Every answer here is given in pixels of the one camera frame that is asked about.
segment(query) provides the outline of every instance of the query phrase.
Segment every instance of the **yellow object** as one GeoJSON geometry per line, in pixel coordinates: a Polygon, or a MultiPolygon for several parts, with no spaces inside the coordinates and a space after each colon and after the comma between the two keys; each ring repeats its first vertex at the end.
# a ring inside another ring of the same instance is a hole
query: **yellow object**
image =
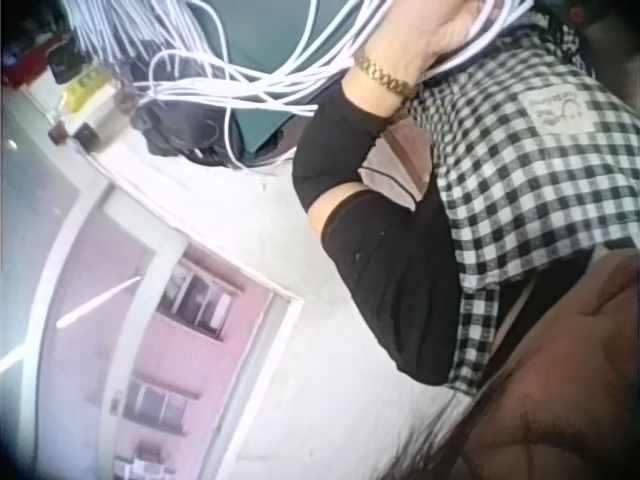
{"type": "Polygon", "coordinates": [[[85,70],[64,86],[65,107],[71,113],[78,112],[94,93],[110,80],[109,74],[99,65],[85,70]]]}

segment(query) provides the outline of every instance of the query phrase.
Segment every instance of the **hand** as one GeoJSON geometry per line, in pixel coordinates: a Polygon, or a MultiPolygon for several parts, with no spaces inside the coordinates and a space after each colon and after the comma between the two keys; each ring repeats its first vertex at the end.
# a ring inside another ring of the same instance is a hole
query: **hand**
{"type": "MultiPolygon", "coordinates": [[[[466,40],[482,0],[394,0],[387,17],[369,39],[367,56],[385,72],[414,85],[442,54],[466,40]]],[[[358,68],[342,81],[346,97],[357,107],[388,117],[402,99],[358,68]]]]}
{"type": "Polygon", "coordinates": [[[367,55],[390,74],[416,81],[440,55],[460,47],[482,0],[394,0],[367,55]]]}

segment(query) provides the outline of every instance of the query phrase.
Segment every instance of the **watch band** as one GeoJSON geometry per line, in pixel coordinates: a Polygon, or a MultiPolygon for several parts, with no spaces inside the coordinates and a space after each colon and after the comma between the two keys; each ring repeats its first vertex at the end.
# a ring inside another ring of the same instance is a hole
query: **watch band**
{"type": "Polygon", "coordinates": [[[369,78],[375,80],[391,93],[395,93],[399,97],[409,99],[416,96],[418,89],[410,85],[409,82],[398,80],[384,71],[382,67],[373,62],[363,48],[359,48],[353,57],[356,67],[364,72],[369,78]]]}

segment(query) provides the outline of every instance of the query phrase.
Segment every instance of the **checkered apron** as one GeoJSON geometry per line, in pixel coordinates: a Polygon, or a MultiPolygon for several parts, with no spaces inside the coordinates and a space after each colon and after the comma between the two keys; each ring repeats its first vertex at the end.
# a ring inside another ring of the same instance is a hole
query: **checkered apron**
{"type": "Polygon", "coordinates": [[[462,299],[448,386],[477,392],[500,286],[606,241],[638,244],[640,119],[589,74],[575,32],[530,13],[409,111],[434,174],[462,299]]]}

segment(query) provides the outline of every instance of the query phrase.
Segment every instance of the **building window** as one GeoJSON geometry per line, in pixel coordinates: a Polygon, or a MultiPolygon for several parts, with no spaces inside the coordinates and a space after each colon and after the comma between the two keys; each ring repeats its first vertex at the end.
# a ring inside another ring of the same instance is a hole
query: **building window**
{"type": "Polygon", "coordinates": [[[124,416],[158,430],[182,434],[187,403],[188,400],[180,395],[132,380],[129,383],[124,416]]]}
{"type": "Polygon", "coordinates": [[[172,320],[220,339],[233,298],[212,275],[182,261],[171,274],[158,310],[172,320]]]}

